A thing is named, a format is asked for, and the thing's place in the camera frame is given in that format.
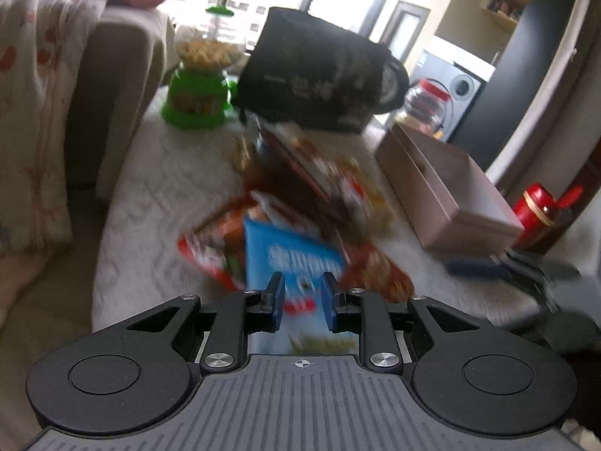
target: cardboard box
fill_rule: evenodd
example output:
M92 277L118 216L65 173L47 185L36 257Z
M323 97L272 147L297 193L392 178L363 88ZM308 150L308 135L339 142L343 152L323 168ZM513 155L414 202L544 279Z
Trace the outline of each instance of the cardboard box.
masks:
M456 147L393 126L376 160L426 250L500 254L524 230L497 188Z

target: blue snack package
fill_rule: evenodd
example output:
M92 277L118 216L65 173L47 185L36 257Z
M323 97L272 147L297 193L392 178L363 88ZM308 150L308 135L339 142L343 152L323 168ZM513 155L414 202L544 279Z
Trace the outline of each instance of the blue snack package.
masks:
M337 251L269 224L244 220L247 289L264 290L271 275L284 275L286 298L280 329L249 336L248 352L261 354L357 353L359 337L333 334L323 314L320 278L339 278L344 261Z

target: gray ridged plate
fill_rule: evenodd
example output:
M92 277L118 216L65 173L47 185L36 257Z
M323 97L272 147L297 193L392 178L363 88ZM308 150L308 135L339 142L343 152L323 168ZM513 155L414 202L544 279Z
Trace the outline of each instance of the gray ridged plate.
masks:
M295 364L299 360L309 364ZM43 432L31 451L576 451L560 431L514 440L464 434L433 419L398 376L352 356L252 356L237 372L204 379L163 423L118 438Z

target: gold band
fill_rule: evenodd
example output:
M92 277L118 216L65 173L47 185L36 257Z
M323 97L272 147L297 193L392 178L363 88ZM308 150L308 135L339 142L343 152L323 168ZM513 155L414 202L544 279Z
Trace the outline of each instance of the gold band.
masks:
M546 216L545 212L540 210L539 206L536 205L536 203L534 203L534 200L532 198L530 198L528 192L524 192L524 200L526 200L526 205L528 206L528 208L534 212L534 215L536 215L536 217L539 218L539 221L541 221L547 227L553 226L553 221Z

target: triangular cutout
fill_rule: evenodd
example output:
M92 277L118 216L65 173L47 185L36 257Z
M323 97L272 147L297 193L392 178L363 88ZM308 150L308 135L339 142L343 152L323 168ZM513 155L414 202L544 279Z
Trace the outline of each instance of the triangular cutout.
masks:
M450 313L438 307L428 307L428 312L446 333L463 333L465 331L475 331L479 328L477 325L470 324L470 322L453 317Z
M131 324L127 329L130 331L140 331L142 333L160 333L167 327L167 324L175 317L179 307L169 307L161 310L157 314L151 315L141 321Z

